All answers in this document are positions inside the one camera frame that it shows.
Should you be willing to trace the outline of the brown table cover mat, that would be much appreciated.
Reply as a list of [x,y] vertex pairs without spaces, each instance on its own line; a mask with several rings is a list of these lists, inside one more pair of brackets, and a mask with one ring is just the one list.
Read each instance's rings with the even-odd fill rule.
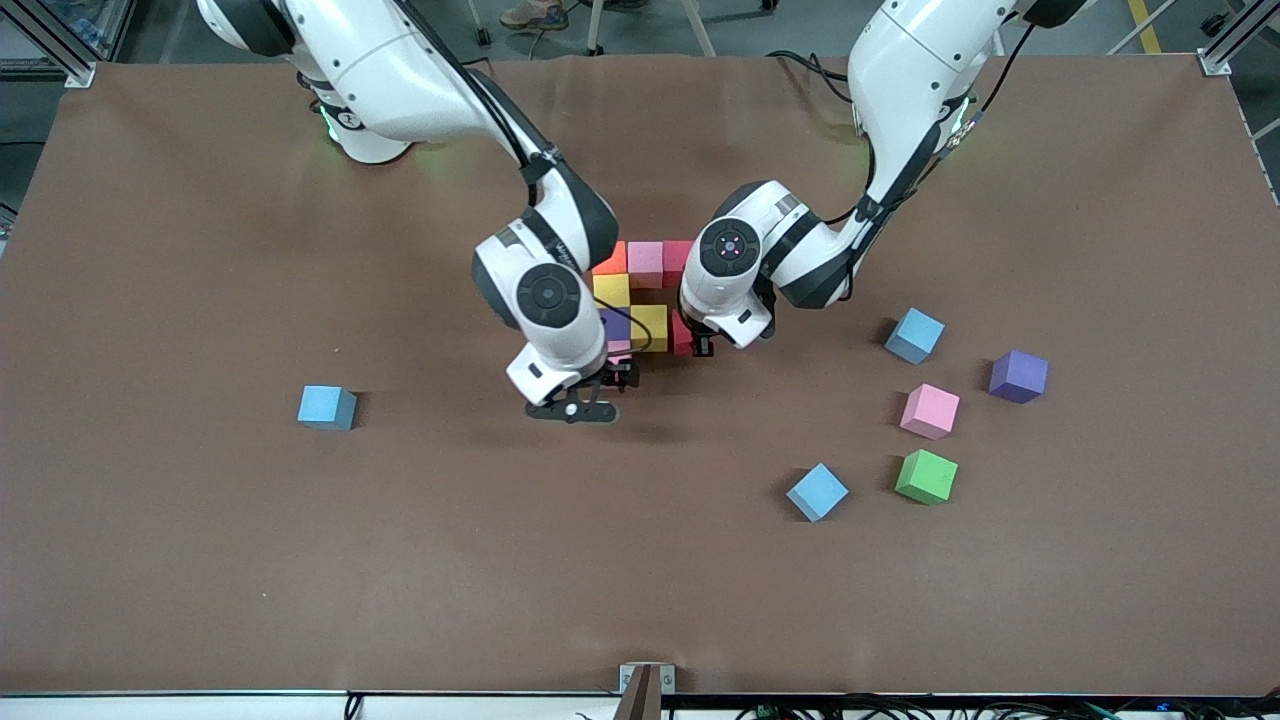
[[[1228,79],[1019,59],[847,302],[639,355],[603,427],[506,377],[470,265],[522,205],[485,138],[347,160],[285,65],[67,94],[0,261],[0,691],[1280,685],[1280,208]],[[988,393],[1011,348],[1029,404]],[[899,427],[920,384],[942,439]],[[893,489],[919,448],[945,503]]]

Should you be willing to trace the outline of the aluminium frame post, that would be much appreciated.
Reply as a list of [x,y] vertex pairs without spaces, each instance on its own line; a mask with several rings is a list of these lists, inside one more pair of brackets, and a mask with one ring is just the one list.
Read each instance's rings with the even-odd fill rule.
[[86,88],[100,55],[44,0],[0,0],[0,79],[55,79]]
[[1210,41],[1196,51],[1206,76],[1229,76],[1230,60],[1247,45],[1280,54],[1280,0],[1222,0],[1225,9],[1201,22]]

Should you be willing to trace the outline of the green foam cube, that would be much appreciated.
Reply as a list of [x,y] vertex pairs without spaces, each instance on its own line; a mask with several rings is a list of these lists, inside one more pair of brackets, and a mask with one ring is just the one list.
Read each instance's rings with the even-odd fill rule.
[[950,500],[959,465],[919,448],[902,459],[893,489],[918,503],[938,505]]

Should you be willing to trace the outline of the blue foam cube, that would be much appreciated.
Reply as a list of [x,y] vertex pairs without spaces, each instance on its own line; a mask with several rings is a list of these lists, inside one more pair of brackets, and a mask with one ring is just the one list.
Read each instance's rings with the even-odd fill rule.
[[924,363],[945,332],[945,324],[916,307],[908,309],[884,341],[884,348],[911,365]]
[[296,420],[316,430],[347,432],[353,428],[358,398],[339,386],[305,386]]
[[823,462],[804,471],[786,492],[790,503],[809,523],[823,520],[847,496],[849,488]]

